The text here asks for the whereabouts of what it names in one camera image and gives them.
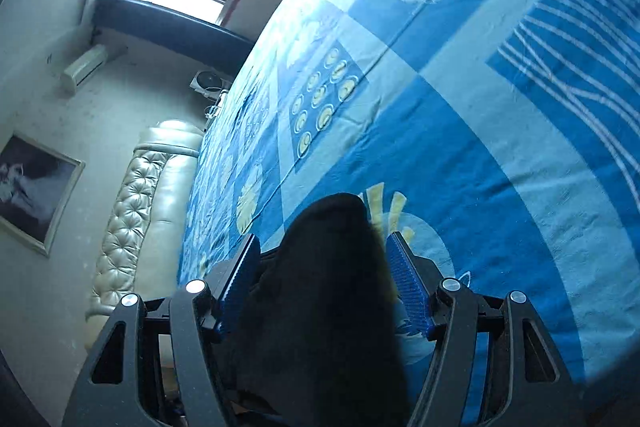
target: bed sheet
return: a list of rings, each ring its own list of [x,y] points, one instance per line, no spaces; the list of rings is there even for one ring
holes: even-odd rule
[[[591,406],[628,389],[639,1],[284,0],[204,137],[179,283],[352,192],[446,277],[524,291]],[[433,346],[401,305],[398,335],[415,397]]]

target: black fabric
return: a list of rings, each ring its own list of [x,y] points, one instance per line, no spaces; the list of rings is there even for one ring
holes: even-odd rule
[[[406,425],[388,268],[360,199],[316,202],[263,261],[216,350],[225,387],[265,399],[290,426]]]

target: screw head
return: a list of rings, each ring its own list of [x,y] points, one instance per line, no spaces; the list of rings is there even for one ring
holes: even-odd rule
[[[460,281],[458,279],[445,279],[442,281],[442,287],[450,292],[457,292],[460,289]]]
[[[523,304],[525,302],[527,302],[527,296],[524,295],[524,293],[520,292],[520,291],[514,291],[511,292],[511,294],[509,295],[511,300],[513,302],[517,302],[518,304]]]
[[[127,293],[121,300],[123,306],[133,306],[138,302],[138,296],[135,293]]]
[[[207,284],[201,279],[194,279],[187,283],[187,291],[189,293],[200,293]]]

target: black and white photo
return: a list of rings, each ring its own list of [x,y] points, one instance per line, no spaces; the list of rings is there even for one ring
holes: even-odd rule
[[[44,255],[84,163],[15,134],[0,151],[0,224]]]

